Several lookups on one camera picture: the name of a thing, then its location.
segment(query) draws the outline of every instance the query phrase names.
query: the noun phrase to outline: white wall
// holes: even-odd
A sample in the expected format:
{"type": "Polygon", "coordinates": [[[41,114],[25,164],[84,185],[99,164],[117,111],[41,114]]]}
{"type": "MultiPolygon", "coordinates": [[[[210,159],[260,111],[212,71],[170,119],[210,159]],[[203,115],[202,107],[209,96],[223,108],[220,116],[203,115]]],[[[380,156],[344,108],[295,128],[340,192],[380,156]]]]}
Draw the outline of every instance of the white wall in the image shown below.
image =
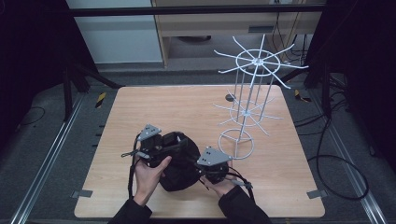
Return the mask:
{"type": "MultiPolygon", "coordinates": [[[[66,0],[70,8],[151,7],[149,0],[66,0]]],[[[78,27],[97,64],[161,63],[153,16],[82,17],[78,27]]]]}

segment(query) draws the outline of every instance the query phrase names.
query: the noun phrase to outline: human hand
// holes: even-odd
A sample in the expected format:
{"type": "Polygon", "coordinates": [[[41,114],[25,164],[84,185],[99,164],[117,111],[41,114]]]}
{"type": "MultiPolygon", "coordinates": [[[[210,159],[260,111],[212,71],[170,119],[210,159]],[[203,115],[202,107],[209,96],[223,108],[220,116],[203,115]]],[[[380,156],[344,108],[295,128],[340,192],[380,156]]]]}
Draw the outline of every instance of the human hand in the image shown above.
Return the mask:
{"type": "Polygon", "coordinates": [[[163,175],[163,170],[169,165],[171,160],[172,158],[168,156],[155,168],[150,168],[142,161],[138,161],[134,170],[137,186],[134,201],[137,204],[140,206],[146,205],[157,187],[160,177],[163,175]]]}
{"type": "MultiPolygon", "coordinates": [[[[228,162],[228,166],[233,167],[231,161],[228,162]]],[[[201,177],[201,181],[204,183],[204,185],[207,188],[213,189],[218,194],[219,198],[221,198],[224,194],[227,194],[235,187],[235,183],[232,182],[232,180],[235,179],[236,177],[233,175],[226,175],[223,181],[214,185],[208,179],[206,179],[206,177],[201,177]]]]}

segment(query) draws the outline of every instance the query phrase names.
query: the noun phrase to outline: tabletop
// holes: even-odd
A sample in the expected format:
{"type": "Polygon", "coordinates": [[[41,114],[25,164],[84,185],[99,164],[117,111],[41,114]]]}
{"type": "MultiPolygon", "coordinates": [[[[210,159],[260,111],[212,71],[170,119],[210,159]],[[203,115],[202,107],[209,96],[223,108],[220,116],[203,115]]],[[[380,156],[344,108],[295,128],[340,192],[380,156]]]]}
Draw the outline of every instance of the tabletop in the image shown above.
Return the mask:
{"type": "MultiPolygon", "coordinates": [[[[206,147],[219,147],[221,133],[240,129],[233,120],[221,124],[231,118],[232,110],[219,106],[233,106],[225,99],[233,88],[234,85],[119,89],[83,186],[92,191],[92,196],[78,199],[75,215],[113,217],[118,212],[128,198],[131,165],[130,157],[120,155],[132,151],[136,135],[148,123],[162,129],[162,135],[183,132],[201,152],[206,147]]],[[[260,89],[258,101],[263,102],[268,86],[254,88],[260,89]]],[[[243,92],[248,93],[248,86],[243,92]]],[[[307,196],[317,186],[278,86],[272,86],[264,115],[279,119],[265,117],[260,122],[268,134],[257,125],[246,127],[253,138],[254,150],[246,159],[233,161],[233,168],[252,183],[256,204],[269,217],[322,217],[325,211],[322,200],[307,196]]],[[[249,148],[241,147],[239,153],[246,154],[244,150],[249,148]]],[[[151,217],[224,217],[218,200],[216,193],[200,182],[176,192],[167,192],[158,185],[148,207],[153,211],[151,217]]]]}

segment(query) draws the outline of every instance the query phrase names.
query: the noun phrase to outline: aluminum rail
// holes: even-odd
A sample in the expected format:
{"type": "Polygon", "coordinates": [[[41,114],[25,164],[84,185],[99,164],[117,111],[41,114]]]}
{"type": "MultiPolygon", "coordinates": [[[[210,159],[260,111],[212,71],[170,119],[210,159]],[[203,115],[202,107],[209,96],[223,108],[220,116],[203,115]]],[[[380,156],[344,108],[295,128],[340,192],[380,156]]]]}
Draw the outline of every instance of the aluminum rail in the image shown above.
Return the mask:
{"type": "Polygon", "coordinates": [[[79,93],[76,99],[73,113],[70,116],[70,119],[64,122],[60,131],[58,132],[54,142],[52,143],[51,148],[49,149],[49,153],[47,154],[46,159],[44,159],[43,164],[38,170],[37,175],[35,176],[35,180],[32,185],[28,189],[25,194],[21,204],[19,205],[17,211],[12,216],[10,223],[11,224],[22,224],[25,223],[27,218],[32,211],[33,206],[35,205],[35,201],[38,198],[43,186],[47,180],[47,177],[53,167],[53,164],[56,161],[56,158],[59,155],[59,152],[64,145],[64,140],[70,132],[70,129],[77,117],[78,111],[81,109],[81,103],[84,99],[85,94],[79,93]]]}

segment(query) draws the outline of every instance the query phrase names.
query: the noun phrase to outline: person's right hand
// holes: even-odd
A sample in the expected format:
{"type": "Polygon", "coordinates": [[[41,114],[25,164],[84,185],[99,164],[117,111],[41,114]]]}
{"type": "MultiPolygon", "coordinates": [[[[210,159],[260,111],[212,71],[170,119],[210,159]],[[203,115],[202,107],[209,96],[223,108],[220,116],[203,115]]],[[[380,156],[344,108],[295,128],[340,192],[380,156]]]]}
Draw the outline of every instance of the person's right hand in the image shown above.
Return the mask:
{"type": "MultiPolygon", "coordinates": [[[[228,162],[228,165],[233,167],[231,161],[228,162]]],[[[219,198],[221,198],[224,194],[227,194],[235,187],[235,183],[231,181],[232,179],[236,179],[236,177],[233,175],[226,175],[223,181],[214,185],[204,176],[201,177],[201,181],[204,182],[204,185],[210,189],[213,189],[218,194],[219,198]]]]}

